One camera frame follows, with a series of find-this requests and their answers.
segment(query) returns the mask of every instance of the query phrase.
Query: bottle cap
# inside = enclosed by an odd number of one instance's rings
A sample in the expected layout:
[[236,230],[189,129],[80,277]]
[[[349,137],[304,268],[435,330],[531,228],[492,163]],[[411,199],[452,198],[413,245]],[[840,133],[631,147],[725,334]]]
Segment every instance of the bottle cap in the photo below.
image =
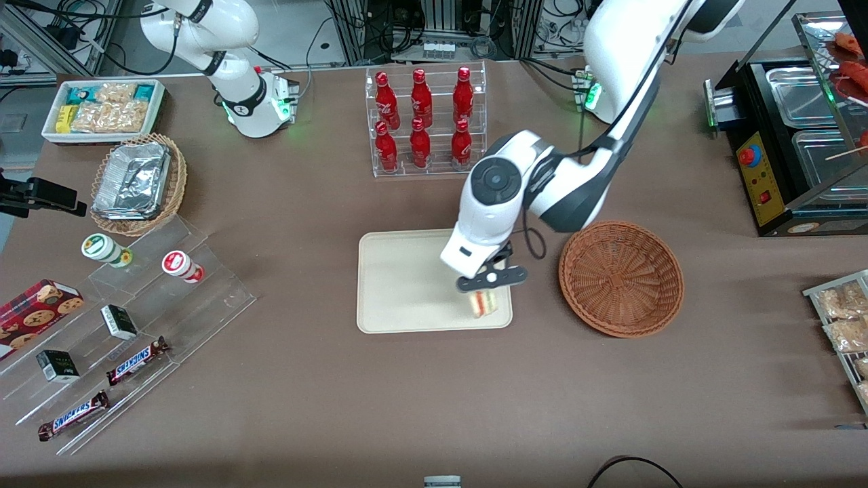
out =
[[384,87],[389,84],[389,76],[386,73],[379,71],[375,76],[374,80],[377,81],[377,86]]
[[166,254],[162,262],[163,271],[172,276],[182,276],[190,271],[193,262],[190,256],[183,251],[172,251]]

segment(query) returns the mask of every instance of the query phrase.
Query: brown table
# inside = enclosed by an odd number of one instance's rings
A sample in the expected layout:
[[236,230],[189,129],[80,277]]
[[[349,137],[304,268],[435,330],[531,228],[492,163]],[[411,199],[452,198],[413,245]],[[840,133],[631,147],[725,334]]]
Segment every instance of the brown table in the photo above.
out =
[[[181,214],[261,298],[75,456],[50,454],[0,404],[0,485],[408,487],[458,473],[468,488],[584,486],[635,454],[687,486],[865,486],[868,432],[832,429],[864,416],[800,291],[868,266],[866,238],[755,237],[729,147],[702,130],[701,82],[732,60],[662,71],[602,210],[657,233],[684,270],[681,314],[641,340],[570,312],[556,278],[567,235],[547,231],[543,261],[516,243],[530,278],[509,327],[362,334],[359,238],[451,227],[462,180],[375,181],[363,69],[317,72],[299,122],[264,140],[227,124],[204,77],[166,78],[161,131],[189,165]],[[518,63],[490,63],[489,79],[492,141],[527,128],[576,145],[567,92]],[[587,120],[588,137],[601,129]],[[105,150],[45,144],[36,175],[86,195]],[[85,278],[95,263],[78,247],[95,230],[45,210],[18,221],[0,300]]]

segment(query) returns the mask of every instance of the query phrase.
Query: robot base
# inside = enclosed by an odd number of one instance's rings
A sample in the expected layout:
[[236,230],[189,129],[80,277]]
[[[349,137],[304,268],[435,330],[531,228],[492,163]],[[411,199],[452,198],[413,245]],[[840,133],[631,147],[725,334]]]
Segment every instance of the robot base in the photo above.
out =
[[266,83],[266,96],[250,115],[234,114],[223,103],[229,121],[247,137],[265,137],[288,124],[295,123],[298,111],[298,84],[290,85],[285,78],[271,73],[260,73],[260,78]]

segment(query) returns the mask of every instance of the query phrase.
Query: brown wicker basket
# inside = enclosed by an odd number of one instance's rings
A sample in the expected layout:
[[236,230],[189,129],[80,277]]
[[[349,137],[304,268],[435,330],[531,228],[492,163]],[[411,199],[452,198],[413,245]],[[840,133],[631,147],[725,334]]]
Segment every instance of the brown wicker basket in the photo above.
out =
[[601,221],[573,234],[558,267],[582,320],[615,337],[659,332],[681,310],[684,277],[669,247],[645,228]]
[[[148,134],[122,142],[119,146],[144,144],[147,142],[159,142],[165,144],[172,151],[172,161],[169,163],[169,173],[166,178],[166,192],[163,195],[163,209],[156,218],[150,221],[110,221],[94,214],[93,206],[90,209],[90,216],[96,221],[96,225],[102,230],[114,234],[123,234],[129,237],[139,237],[145,234],[148,230],[157,227],[160,222],[165,221],[168,217],[178,213],[178,208],[181,206],[181,200],[184,198],[184,187],[187,185],[187,162],[184,161],[184,155],[178,149],[178,146],[164,135]],[[109,152],[106,157],[102,158],[102,164],[96,171],[96,178],[90,190],[91,201],[96,198],[96,191],[102,182],[102,174],[105,172],[106,164],[109,162]]]

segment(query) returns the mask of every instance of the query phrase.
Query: coca-cola bottle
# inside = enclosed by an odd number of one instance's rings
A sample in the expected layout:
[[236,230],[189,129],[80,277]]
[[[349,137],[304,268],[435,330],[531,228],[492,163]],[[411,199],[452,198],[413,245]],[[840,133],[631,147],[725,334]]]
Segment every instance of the coca-cola bottle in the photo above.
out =
[[470,68],[458,68],[458,83],[452,92],[452,119],[470,119],[473,115],[473,87],[470,86]]
[[410,134],[410,147],[413,151],[413,164],[419,169],[428,168],[431,156],[431,138],[425,132],[422,117],[413,119],[413,133]]
[[413,70],[413,91],[410,93],[410,100],[413,104],[413,116],[421,118],[426,128],[430,127],[434,123],[434,108],[431,102],[431,89],[425,82],[424,69]]
[[395,91],[389,86],[389,76],[380,71],[374,79],[377,81],[377,112],[380,120],[389,125],[389,129],[398,130],[401,127],[401,117],[398,116],[398,99]]
[[374,145],[377,146],[380,165],[386,173],[394,173],[398,170],[398,146],[395,145],[395,139],[389,134],[389,128],[383,121],[377,121],[374,129],[377,131]]
[[452,167],[464,171],[470,166],[470,145],[473,143],[467,132],[467,119],[455,122],[455,129],[452,135]]

